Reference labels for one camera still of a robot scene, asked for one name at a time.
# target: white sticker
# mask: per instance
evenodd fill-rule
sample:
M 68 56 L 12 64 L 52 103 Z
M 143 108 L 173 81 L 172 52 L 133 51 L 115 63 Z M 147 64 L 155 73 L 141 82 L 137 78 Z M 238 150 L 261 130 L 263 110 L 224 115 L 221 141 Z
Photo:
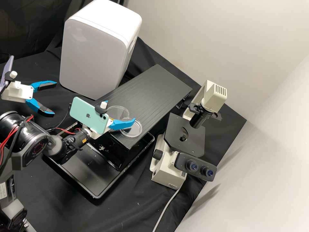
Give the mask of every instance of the white sticker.
M 3 182 L 0 184 L 0 199 L 6 198 L 7 197 L 7 192 L 6 192 L 6 184 Z

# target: black cable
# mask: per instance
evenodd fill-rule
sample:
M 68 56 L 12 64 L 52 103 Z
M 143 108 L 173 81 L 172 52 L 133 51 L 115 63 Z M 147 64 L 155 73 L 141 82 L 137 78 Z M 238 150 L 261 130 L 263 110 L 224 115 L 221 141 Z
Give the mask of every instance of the black cable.
M 8 152 L 8 154 L 7 154 L 7 157 L 6 157 L 5 161 L 4 161 L 4 163 L 2 164 L 2 167 L 0 168 L 0 176 L 2 175 L 4 168 L 5 168 L 5 166 L 6 166 L 7 162 L 8 162 L 8 160 L 9 160 L 9 158 L 11 157 L 11 154 L 12 154 L 12 151 L 13 151 L 13 147 L 15 146 L 15 143 L 16 143 L 16 140 L 17 140 L 19 134 L 20 134 L 20 131 L 21 131 L 22 128 L 25 126 L 25 122 L 26 122 L 30 117 L 31 117 L 31 116 L 25 118 L 24 121 L 22 121 L 22 123 L 19 125 L 19 128 L 18 128 L 18 130 L 16 131 L 16 133 L 15 133 L 15 135 L 14 135 L 14 138 L 13 138 L 13 141 L 12 141 L 12 143 L 11 143 L 11 146 L 10 146 L 9 152 Z
M 68 110 L 67 110 L 66 114 L 64 115 L 63 119 L 56 126 L 52 126 L 52 127 L 48 128 L 47 131 L 52 131 L 54 128 L 59 127 L 63 123 L 63 121 L 67 118 L 67 116 L 69 114 L 71 106 L 72 106 L 72 103 L 69 104 Z

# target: microscope focus knob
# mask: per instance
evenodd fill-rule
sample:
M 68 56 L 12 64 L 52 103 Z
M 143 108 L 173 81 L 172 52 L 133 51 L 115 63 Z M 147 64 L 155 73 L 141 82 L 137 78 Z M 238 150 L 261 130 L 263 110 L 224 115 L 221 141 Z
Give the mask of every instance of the microscope focus knob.
M 155 149 L 154 150 L 154 154 L 152 155 L 152 157 L 156 160 L 160 160 L 163 156 L 163 151 L 159 150 L 159 149 Z

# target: white knob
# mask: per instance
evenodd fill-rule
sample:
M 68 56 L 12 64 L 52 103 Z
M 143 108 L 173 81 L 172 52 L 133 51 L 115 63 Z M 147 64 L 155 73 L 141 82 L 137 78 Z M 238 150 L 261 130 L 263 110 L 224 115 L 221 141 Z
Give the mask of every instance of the white knob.
M 100 107 L 101 107 L 102 109 L 106 109 L 106 107 L 107 107 L 107 102 L 105 102 L 105 101 L 101 102 Z
M 16 76 L 17 76 L 17 72 L 11 71 L 10 77 L 11 77 L 12 79 L 15 79 Z

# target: camera vent grille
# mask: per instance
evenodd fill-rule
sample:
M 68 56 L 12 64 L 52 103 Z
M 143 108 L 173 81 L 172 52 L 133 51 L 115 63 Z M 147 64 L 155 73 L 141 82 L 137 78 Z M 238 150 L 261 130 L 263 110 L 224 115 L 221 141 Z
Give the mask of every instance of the camera vent grille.
M 216 92 L 226 96 L 226 88 L 216 84 Z

